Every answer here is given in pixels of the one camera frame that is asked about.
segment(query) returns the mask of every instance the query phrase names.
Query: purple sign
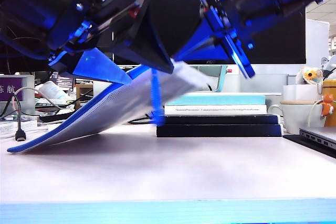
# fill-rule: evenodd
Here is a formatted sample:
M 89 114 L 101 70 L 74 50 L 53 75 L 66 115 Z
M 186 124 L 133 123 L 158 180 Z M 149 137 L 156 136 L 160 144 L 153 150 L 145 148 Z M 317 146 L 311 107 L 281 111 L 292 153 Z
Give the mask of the purple sign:
M 22 78 L 0 77 L 0 101 L 8 101 L 16 90 L 22 88 Z M 22 101 L 22 92 L 17 97 Z

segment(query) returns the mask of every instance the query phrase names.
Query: black book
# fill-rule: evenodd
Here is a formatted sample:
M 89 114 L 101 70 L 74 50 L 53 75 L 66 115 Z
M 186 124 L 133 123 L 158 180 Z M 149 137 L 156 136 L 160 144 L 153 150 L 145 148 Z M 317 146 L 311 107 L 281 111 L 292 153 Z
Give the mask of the black book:
M 157 137 L 260 137 L 282 136 L 280 124 L 165 124 Z
M 266 115 L 174 115 L 165 116 L 166 124 L 279 124 L 279 116 Z

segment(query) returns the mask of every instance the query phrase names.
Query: desk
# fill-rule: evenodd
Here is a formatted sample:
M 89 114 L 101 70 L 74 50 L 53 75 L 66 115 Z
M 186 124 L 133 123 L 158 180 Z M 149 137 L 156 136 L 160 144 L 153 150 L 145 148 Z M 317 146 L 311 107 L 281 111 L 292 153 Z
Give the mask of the desk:
M 28 208 L 67 212 L 57 223 L 74 213 L 85 221 L 71 223 L 336 220 L 336 159 L 282 137 L 156 138 L 153 125 L 121 125 L 28 154 L 10 146 L 1 145 L 4 218 Z

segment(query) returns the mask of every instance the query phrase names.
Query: stuffed toy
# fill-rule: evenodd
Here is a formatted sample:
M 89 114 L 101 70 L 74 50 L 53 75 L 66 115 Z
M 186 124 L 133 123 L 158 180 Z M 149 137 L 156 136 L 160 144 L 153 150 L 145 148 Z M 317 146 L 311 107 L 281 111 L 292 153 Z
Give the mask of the stuffed toy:
M 296 75 L 296 84 L 320 84 L 323 72 L 319 68 L 303 67 Z

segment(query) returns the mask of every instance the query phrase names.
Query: coffee mug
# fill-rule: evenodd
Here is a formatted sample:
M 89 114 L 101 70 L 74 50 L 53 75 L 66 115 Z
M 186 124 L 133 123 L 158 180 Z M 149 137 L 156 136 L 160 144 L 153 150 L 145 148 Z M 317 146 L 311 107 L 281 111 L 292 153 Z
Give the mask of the coffee mug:
M 290 134 L 299 134 L 299 129 L 308 126 L 309 112 L 313 105 L 302 104 L 275 104 L 268 108 L 268 113 L 277 108 L 282 111 L 285 128 Z M 322 104 L 317 104 L 311 111 L 310 126 L 324 127 L 326 117 L 321 117 Z
M 319 101 L 322 98 L 322 85 L 287 85 L 282 87 L 282 100 Z

